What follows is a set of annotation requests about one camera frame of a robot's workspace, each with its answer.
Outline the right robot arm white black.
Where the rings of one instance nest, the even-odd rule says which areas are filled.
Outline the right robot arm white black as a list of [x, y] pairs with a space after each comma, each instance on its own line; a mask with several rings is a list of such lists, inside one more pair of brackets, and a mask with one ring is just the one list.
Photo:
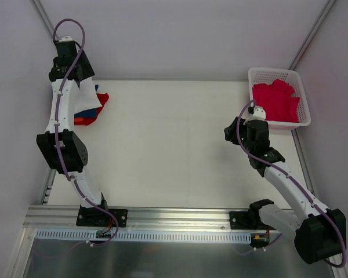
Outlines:
[[285, 158], [270, 146], [269, 127], [263, 120], [236, 117], [224, 129], [226, 141], [246, 153], [251, 167], [267, 180], [290, 205], [293, 213], [280, 209], [272, 200], [263, 199], [249, 205], [245, 216], [236, 222], [252, 229], [269, 226], [294, 243], [307, 264], [328, 261], [341, 255], [337, 268], [346, 264], [346, 217], [337, 208], [330, 209], [294, 177]]

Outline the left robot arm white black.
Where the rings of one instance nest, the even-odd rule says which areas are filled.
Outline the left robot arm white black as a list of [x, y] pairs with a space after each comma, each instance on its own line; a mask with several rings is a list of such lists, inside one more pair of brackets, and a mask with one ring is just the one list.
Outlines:
[[82, 85], [91, 80], [93, 69], [83, 50], [69, 36], [55, 41], [57, 56], [49, 73], [52, 108], [46, 130], [36, 142], [48, 166], [65, 176], [80, 198], [80, 206], [91, 209], [89, 219], [97, 226], [108, 223], [110, 213], [100, 189], [91, 181], [88, 150], [74, 131], [74, 108]]

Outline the white t shirt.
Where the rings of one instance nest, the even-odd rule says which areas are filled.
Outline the white t shirt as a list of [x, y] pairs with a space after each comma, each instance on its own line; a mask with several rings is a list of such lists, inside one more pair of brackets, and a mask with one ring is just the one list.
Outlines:
[[95, 83], [92, 80], [92, 77], [81, 81], [74, 105], [74, 113], [77, 114], [79, 112], [100, 107], [102, 107], [102, 105], [98, 99]]

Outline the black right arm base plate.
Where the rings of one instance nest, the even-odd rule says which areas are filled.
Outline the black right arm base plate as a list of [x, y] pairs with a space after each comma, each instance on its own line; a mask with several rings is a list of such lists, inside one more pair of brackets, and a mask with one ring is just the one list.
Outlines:
[[236, 229], [263, 229], [259, 216], [250, 211], [230, 211], [229, 212], [230, 228]]

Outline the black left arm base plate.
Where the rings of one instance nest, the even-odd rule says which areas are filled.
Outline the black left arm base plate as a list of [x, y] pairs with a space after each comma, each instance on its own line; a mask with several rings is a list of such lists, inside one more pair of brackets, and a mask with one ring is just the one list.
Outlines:
[[[127, 209], [110, 208], [108, 211], [117, 220], [119, 228], [126, 227], [126, 222], [128, 219], [128, 210]], [[107, 215], [106, 213], [101, 212], [100, 210], [98, 210], [94, 207], [84, 208], [81, 206], [78, 210], [76, 226], [100, 227], [100, 228], [104, 227], [105, 228], [105, 227], [109, 226], [110, 221], [113, 221], [113, 219], [109, 215]]]

